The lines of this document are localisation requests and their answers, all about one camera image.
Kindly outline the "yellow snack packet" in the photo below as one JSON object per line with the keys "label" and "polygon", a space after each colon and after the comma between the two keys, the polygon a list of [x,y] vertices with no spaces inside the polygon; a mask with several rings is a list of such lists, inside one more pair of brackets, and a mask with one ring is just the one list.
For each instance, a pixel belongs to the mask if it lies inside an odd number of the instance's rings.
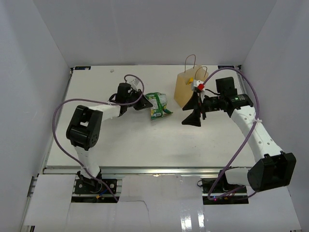
{"label": "yellow snack packet", "polygon": [[194,81],[194,79],[191,77],[191,78],[188,80],[187,84],[189,85],[189,84],[191,84],[193,81]]}

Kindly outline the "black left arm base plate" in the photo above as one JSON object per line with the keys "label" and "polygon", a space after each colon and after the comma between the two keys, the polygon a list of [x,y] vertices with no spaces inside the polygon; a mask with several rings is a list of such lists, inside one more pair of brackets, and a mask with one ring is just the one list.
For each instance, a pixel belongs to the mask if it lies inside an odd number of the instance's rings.
{"label": "black left arm base plate", "polygon": [[[113,194],[116,193],[117,179],[103,179],[104,183],[111,189]],[[80,179],[76,180],[74,194],[110,194],[110,191],[104,184],[95,182],[94,185],[88,184]]]}

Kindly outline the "green snack packet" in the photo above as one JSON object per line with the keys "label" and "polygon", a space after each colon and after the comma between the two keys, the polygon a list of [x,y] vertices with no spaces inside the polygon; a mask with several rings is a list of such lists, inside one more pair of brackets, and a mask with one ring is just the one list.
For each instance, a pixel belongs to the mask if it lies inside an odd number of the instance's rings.
{"label": "green snack packet", "polygon": [[146,99],[152,104],[150,109],[151,120],[169,116],[173,112],[167,109],[167,97],[164,93],[153,92],[145,95]]}

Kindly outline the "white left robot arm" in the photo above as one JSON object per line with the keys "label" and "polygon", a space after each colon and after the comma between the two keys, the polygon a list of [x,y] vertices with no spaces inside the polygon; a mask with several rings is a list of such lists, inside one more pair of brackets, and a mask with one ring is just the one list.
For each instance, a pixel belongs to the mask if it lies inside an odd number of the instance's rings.
{"label": "white left robot arm", "polygon": [[135,84],[120,83],[117,92],[107,104],[76,107],[66,131],[66,138],[74,147],[81,169],[77,173],[82,184],[92,193],[99,193],[102,183],[101,169],[92,157],[92,148],[99,139],[103,121],[122,116],[129,107],[143,110],[153,107]]}

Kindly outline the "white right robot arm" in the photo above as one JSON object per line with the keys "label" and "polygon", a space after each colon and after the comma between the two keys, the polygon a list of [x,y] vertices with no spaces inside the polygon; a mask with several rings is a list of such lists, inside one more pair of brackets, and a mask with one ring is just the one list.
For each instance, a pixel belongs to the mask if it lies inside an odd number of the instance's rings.
{"label": "white right robot arm", "polygon": [[183,110],[192,110],[192,113],[182,124],[200,127],[206,113],[224,111],[245,136],[255,160],[251,168],[221,170],[218,188],[228,193],[235,186],[250,186],[256,192],[288,186],[296,165],[294,154],[284,152],[274,142],[261,120],[256,118],[257,109],[251,99],[246,94],[238,94],[232,77],[217,79],[216,86],[217,96],[209,97],[203,81],[191,83],[193,95]]}

